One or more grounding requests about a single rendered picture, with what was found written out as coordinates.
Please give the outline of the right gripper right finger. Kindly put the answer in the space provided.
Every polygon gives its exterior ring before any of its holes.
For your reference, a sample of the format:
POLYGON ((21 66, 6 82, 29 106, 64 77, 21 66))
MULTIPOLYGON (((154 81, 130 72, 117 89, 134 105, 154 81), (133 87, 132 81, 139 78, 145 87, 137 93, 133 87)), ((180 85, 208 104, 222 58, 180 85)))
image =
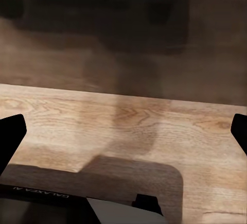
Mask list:
POLYGON ((247 116, 235 114, 231 126, 231 133, 247 154, 247 116))

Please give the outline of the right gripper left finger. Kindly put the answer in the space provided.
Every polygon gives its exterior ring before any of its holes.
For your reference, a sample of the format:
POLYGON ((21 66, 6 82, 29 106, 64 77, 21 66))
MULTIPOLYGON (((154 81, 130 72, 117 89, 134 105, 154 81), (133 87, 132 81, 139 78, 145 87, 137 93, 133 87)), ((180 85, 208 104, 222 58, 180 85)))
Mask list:
POLYGON ((27 133, 23 114, 0 119, 0 175, 27 133))

